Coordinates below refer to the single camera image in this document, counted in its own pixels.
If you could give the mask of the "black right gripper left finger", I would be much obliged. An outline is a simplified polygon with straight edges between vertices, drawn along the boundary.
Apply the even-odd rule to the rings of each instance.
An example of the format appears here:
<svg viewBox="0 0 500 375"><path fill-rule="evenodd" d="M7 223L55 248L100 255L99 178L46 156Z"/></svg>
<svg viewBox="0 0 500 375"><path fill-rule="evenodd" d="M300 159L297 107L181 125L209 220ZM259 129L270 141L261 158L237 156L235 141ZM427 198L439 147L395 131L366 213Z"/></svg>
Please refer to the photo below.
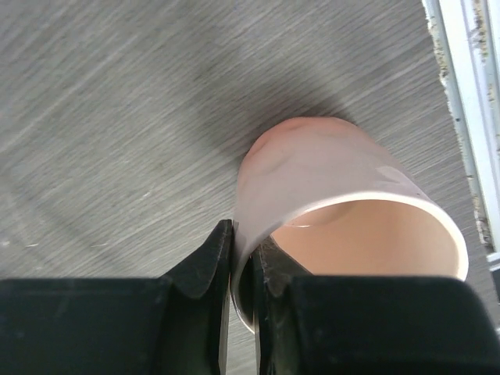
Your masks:
<svg viewBox="0 0 500 375"><path fill-rule="evenodd" d="M223 374L233 225L157 278L1 282L4 374Z"/></svg>

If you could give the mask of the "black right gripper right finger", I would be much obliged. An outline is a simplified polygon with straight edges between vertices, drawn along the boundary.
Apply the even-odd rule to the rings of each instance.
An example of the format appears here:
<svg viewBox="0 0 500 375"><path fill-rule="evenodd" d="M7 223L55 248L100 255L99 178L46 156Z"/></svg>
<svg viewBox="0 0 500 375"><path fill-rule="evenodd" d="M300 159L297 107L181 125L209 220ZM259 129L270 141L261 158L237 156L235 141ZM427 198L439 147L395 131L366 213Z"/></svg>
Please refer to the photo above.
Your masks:
<svg viewBox="0 0 500 375"><path fill-rule="evenodd" d="M480 299L444 277L314 276L271 240L252 257L261 374L496 374Z"/></svg>

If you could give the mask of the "pink ceramic mug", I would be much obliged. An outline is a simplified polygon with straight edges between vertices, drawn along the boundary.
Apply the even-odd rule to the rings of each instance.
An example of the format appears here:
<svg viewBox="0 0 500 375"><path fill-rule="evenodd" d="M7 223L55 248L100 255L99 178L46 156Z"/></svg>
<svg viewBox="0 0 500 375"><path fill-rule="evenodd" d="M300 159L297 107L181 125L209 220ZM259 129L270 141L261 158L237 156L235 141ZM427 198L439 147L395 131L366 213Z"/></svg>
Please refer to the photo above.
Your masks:
<svg viewBox="0 0 500 375"><path fill-rule="evenodd" d="M441 276L465 280L454 220L356 125L297 117L262 134L237 177L230 289L255 327L249 260L271 240L316 275Z"/></svg>

